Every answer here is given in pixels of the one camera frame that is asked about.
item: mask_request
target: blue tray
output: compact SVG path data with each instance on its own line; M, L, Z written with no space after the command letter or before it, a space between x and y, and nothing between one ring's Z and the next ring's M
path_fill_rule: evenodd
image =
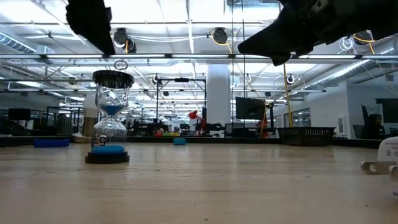
M33 142L34 147L68 147L69 139L63 140L41 140L35 139Z

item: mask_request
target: chair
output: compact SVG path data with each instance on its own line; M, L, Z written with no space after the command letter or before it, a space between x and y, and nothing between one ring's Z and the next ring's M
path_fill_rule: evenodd
M362 131L363 131L363 125L353 125L354 132L355 132L355 138L360 139L362 138Z

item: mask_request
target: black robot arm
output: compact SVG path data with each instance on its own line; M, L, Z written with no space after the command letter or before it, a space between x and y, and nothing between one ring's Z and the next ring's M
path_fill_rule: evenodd
M284 7L267 28L242 42L242 54L270 57L274 65L290 53L308 54L319 44L331 44L370 30L374 40L398 32L398 0L281 0Z

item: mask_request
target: wooden table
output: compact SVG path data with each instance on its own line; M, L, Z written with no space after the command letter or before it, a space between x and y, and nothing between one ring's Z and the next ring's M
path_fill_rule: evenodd
M0 149L0 223L398 223L377 151L245 144L127 144L129 164L84 163L88 145Z

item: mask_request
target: blue object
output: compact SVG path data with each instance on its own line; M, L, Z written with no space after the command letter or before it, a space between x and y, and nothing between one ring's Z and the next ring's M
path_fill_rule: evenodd
M124 146L95 146L91 153L93 154L120 154L124 152Z
M184 145L186 145L187 140L175 138L175 139L173 139L173 142L174 142L175 146L184 146Z
M68 147L69 139L63 140L41 140L35 139L33 142L34 147Z

